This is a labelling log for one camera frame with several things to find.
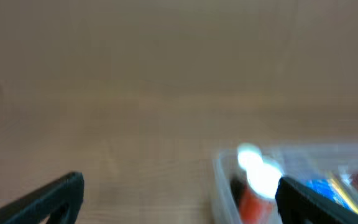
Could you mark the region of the orange tube white cap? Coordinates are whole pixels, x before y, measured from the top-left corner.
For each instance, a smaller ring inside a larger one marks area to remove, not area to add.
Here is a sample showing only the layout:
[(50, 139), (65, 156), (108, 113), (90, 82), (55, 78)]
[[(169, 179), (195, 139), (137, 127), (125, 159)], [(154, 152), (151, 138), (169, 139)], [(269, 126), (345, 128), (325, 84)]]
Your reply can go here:
[(268, 223), (275, 206), (278, 182), (283, 176), (280, 165), (266, 159), (246, 169), (246, 186), (239, 201), (242, 223)]

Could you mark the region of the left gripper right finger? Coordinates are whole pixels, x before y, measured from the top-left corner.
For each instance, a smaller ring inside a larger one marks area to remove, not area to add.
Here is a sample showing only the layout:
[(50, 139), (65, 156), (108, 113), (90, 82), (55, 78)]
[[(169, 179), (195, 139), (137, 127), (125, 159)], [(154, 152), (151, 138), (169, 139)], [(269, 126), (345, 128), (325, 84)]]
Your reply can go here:
[(291, 177), (282, 177), (275, 194), (283, 224), (358, 224), (358, 214)]

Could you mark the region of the dark bottle white cap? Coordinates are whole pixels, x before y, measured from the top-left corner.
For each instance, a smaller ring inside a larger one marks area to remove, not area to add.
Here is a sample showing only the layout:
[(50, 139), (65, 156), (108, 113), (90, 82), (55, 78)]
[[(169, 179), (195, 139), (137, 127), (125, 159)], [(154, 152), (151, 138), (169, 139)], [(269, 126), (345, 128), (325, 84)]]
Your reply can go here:
[(237, 166), (239, 170), (230, 179), (231, 193), (237, 208), (242, 194), (247, 189), (247, 171), (262, 163), (260, 148), (251, 143), (242, 143), (237, 147)]

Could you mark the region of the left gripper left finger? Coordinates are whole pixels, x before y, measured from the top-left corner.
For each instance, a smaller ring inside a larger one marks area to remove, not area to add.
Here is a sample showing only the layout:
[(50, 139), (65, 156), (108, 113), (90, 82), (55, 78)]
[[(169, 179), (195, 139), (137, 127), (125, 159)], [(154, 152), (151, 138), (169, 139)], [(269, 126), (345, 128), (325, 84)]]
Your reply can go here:
[(83, 203), (85, 181), (81, 172), (69, 172), (0, 208), (0, 223), (74, 224)]

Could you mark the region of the blue yellow lozenge box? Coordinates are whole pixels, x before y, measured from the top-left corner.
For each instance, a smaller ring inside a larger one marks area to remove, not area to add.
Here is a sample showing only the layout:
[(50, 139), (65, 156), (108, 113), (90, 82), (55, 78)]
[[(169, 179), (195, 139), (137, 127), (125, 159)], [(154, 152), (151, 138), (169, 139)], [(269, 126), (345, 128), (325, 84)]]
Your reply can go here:
[(325, 178), (306, 180), (305, 185), (323, 197), (358, 214), (358, 197), (332, 172), (326, 173)]

